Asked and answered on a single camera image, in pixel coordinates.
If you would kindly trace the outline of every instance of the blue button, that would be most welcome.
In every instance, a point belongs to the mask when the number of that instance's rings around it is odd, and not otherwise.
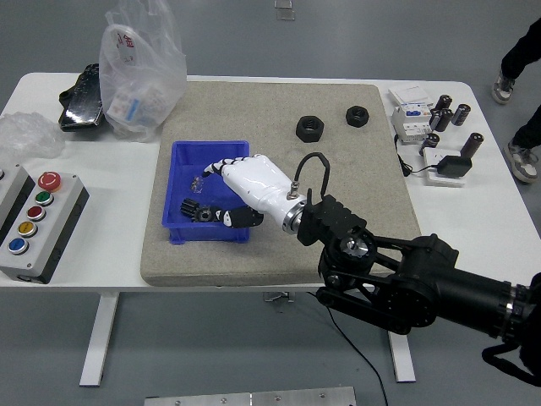
[[[9,242],[8,249],[12,254],[23,254],[28,249],[28,241],[25,239],[12,239]]]

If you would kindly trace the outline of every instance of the black cable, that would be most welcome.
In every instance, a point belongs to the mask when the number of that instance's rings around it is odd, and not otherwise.
[[[312,296],[314,296],[315,298],[317,298],[317,296],[311,292],[307,292],[308,294],[311,294]],[[355,346],[355,344],[352,342],[352,340],[349,339],[349,337],[346,335],[345,332],[342,331],[342,329],[338,326],[338,324],[336,324],[336,321],[335,321],[335,318],[334,316],[332,315],[331,313],[331,309],[329,309],[328,307],[325,307],[327,309],[327,311],[329,312],[329,316],[331,317],[331,320],[332,320],[332,324],[335,325],[336,329],[340,332],[340,334],[342,335],[342,337],[347,341],[347,343],[349,345],[351,345],[351,347],[353,348],[353,350],[361,356],[362,359],[364,359],[364,361],[369,365],[369,367],[372,369],[372,371],[375,373],[375,375],[378,377],[378,381],[380,382],[380,387],[381,387],[381,392],[383,393],[383,399],[385,401],[385,406],[389,406],[389,401],[387,400],[387,393],[385,392],[385,387],[383,386],[383,380],[381,379],[381,375],[380,373],[378,372],[378,370],[375,369],[374,365],[369,361],[368,358],[366,358],[366,356],[361,353],[361,351]]]
[[[295,178],[293,179],[295,182],[298,181],[298,178],[301,175],[301,169],[303,169],[304,163],[306,161],[314,156],[317,156],[323,166],[325,167],[325,174],[323,175],[323,182],[321,184],[321,199],[323,199],[323,196],[325,195],[325,191],[327,190],[327,184],[329,183],[329,175],[331,174],[331,165],[325,155],[323,155],[321,152],[311,152],[307,156],[305,156],[302,161],[298,164],[297,171],[295,172]]]
[[[402,160],[402,157],[400,154],[398,154],[398,146],[396,146],[396,143],[398,141],[398,134],[395,135],[395,148],[396,148],[396,154],[398,155],[398,161],[400,163],[400,168],[402,169],[402,173],[404,174],[404,178],[408,177],[412,173],[419,173],[422,171],[425,171],[426,169],[429,169],[430,167],[437,167],[436,165],[428,165],[427,167],[424,167],[423,169],[419,169],[418,171],[414,171],[413,167],[411,165],[408,165]]]

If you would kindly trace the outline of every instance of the red button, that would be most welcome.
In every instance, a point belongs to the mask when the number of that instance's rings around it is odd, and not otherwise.
[[[54,192],[60,188],[60,175],[56,172],[44,172],[39,179],[37,179],[37,184],[40,188],[47,190],[48,192]]]

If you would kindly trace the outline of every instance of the green button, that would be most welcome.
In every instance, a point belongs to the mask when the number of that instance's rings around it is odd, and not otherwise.
[[[49,192],[40,192],[36,195],[36,203],[40,206],[47,206],[52,203],[54,198]]]

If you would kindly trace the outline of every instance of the clear plastic bag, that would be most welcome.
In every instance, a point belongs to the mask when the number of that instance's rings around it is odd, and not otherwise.
[[[186,91],[186,57],[166,0],[120,0],[106,13],[100,88],[118,138],[147,141]]]
[[[0,160],[56,158],[66,145],[57,123],[38,112],[5,114],[0,118]]]

